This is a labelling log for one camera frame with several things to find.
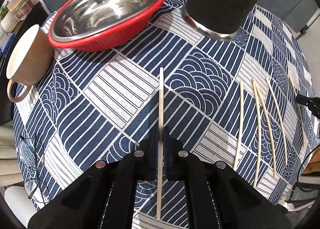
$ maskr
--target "ceramic mug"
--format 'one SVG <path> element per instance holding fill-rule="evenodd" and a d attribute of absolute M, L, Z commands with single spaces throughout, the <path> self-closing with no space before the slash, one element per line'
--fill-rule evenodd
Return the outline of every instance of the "ceramic mug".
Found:
<path fill-rule="evenodd" d="M 17 42 L 7 66 L 7 94 L 10 101 L 22 101 L 31 87 L 39 82 L 52 64 L 53 47 L 39 25 L 33 25 Z M 22 95 L 11 95 L 14 82 L 27 86 Z"/>

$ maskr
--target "metal screw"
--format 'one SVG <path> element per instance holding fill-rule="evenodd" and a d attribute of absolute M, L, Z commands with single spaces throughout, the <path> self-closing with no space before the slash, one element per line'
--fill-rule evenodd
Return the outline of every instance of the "metal screw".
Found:
<path fill-rule="evenodd" d="M 224 169 L 226 167 L 226 164 L 223 161 L 216 162 L 217 168 Z"/>
<path fill-rule="evenodd" d="M 96 168 L 103 168 L 106 163 L 103 160 L 99 160 L 96 162 Z"/>
<path fill-rule="evenodd" d="M 142 150 L 137 150 L 134 152 L 134 155 L 136 157 L 142 157 L 144 155 L 144 152 Z"/>
<path fill-rule="evenodd" d="M 178 155 L 179 155 L 180 157 L 185 158 L 186 156 L 188 156 L 188 152 L 186 152 L 186 151 L 179 151 L 179 152 L 178 152 Z"/>

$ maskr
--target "glasses frame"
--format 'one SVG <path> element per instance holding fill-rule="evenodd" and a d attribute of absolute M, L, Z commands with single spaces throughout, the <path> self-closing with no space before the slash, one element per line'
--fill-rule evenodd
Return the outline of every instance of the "glasses frame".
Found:
<path fill-rule="evenodd" d="M 29 169 L 29 170 L 31 170 L 31 171 L 33 171 L 33 172 L 36 173 L 36 177 L 35 177 L 35 178 L 34 178 L 34 177 L 28 177 L 28 178 L 26 179 L 26 181 L 24 182 L 24 188 L 25 188 L 25 191 L 26 191 L 26 183 L 28 183 L 28 182 L 31 181 L 31 180 L 37 181 L 37 182 L 36 182 L 36 184 L 37 184 L 36 188 L 35 188 L 33 191 L 31 191 L 30 194 L 28 194 L 27 191 L 26 191 L 26 194 L 27 194 L 27 196 L 28 196 L 28 199 L 32 199 L 32 200 L 35 201 L 35 202 L 42 203 L 42 204 L 46 205 L 46 204 L 47 204 L 48 202 L 50 202 L 50 200 L 51 200 L 51 199 L 50 199 L 50 194 L 49 194 L 49 190 L 48 190 L 47 185 L 46 185 L 43 181 L 40 180 L 40 175 L 39 175 L 39 174 L 41 173 L 41 170 L 44 168 L 44 155 L 43 155 L 43 165 L 42 165 L 41 168 L 38 168 L 38 158 L 37 158 L 37 153 L 36 153 L 36 143 L 39 143 L 40 147 L 42 148 L 43 154 L 44 154 L 43 145 L 42 145 L 42 143 L 39 141 L 40 138 L 37 138 L 37 134 L 35 134 L 35 139 L 33 139 L 33 138 L 24 138 L 24 137 L 22 136 L 22 134 L 20 134 L 20 139 L 21 139 L 21 141 L 19 141 L 17 149 L 19 148 L 20 143 L 22 143 L 22 142 L 25 141 L 25 140 L 28 140 L 28 139 L 29 139 L 29 140 L 32 140 L 32 141 L 34 142 L 34 145 L 33 145 L 33 155 L 34 155 L 34 157 L 35 157 L 35 165 L 36 165 L 36 168 L 33 169 L 33 167 L 29 167 L 28 165 L 26 165 L 25 162 L 24 162 L 24 161 L 22 160 L 22 158 L 20 157 L 19 151 L 17 151 L 17 156 L 18 156 L 19 160 L 21 160 L 21 162 L 23 163 L 23 165 L 25 165 L 27 169 Z M 44 201 L 44 198 L 47 198 L 47 197 L 44 196 L 44 193 L 42 192 L 41 187 L 38 185 L 38 183 L 42 183 L 42 185 L 45 186 L 45 190 L 47 190 L 47 192 L 48 192 L 48 201 Z M 32 198 L 33 195 L 34 195 L 34 193 L 36 192 L 36 189 L 37 189 L 37 188 L 40 189 L 41 197 L 42 197 L 42 202 L 41 202 L 41 201 L 37 201 L 37 200 L 35 200 L 35 199 Z"/>

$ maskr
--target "tablecloth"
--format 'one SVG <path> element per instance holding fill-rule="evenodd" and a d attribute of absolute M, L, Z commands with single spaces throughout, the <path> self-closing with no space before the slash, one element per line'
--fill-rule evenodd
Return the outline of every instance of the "tablecloth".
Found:
<path fill-rule="evenodd" d="M 149 24 L 133 39 L 107 51 L 86 53 L 55 49 L 44 78 L 14 108 L 19 134 L 41 136 L 45 163 L 40 178 L 51 199 L 96 160 L 113 162 L 131 152 L 157 125 L 159 68 L 164 67 L 164 122 L 171 137 L 201 160 L 232 166 L 239 130 L 239 82 L 244 83 L 244 128 L 237 165 L 253 184 L 257 162 L 257 113 L 252 78 L 257 80 L 272 126 L 276 177 L 270 136 L 260 107 L 262 150 L 257 190 L 273 204 L 296 181 L 298 168 L 317 144 L 318 120 L 298 106 L 296 91 L 315 96 L 307 61 L 288 25 L 255 6 L 232 42 L 209 39 L 180 16 L 187 0 L 165 0 Z M 42 27 L 52 22 L 53 13 Z M 288 165 L 270 80 L 280 108 Z M 19 85 L 17 94 L 23 91 Z M 303 145 L 302 133 L 308 141 Z M 23 178 L 33 176 L 20 162 Z M 163 182 L 162 222 L 156 222 L 156 182 L 137 186 L 133 227 L 188 227 L 183 182 Z"/>

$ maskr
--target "cable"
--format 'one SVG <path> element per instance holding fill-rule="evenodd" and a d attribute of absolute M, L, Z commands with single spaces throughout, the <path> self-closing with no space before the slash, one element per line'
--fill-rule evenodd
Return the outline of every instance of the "cable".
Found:
<path fill-rule="evenodd" d="M 305 157 L 304 158 L 304 160 L 303 160 L 303 162 L 301 163 L 301 166 L 300 166 L 300 168 L 299 168 L 299 171 L 298 171 L 298 174 L 297 174 L 297 186 L 298 186 L 298 188 L 302 191 L 302 192 L 305 192 L 305 193 L 309 193 L 309 192 L 312 192 L 312 191 L 314 191 L 314 190 L 317 190 L 317 189 L 309 189 L 309 190 L 306 190 L 306 189 L 302 189 L 301 187 L 300 187 L 300 182 L 299 182 L 299 176 L 300 176 L 300 172 L 301 172 L 301 168 L 302 168 L 302 166 L 303 166 L 303 163 L 306 161 L 306 159 L 308 159 L 309 158 L 309 156 L 316 150 L 316 149 L 318 149 L 320 147 L 320 145 L 318 145 L 317 147 L 315 147 L 309 154 L 308 154 L 308 156 L 307 157 Z"/>

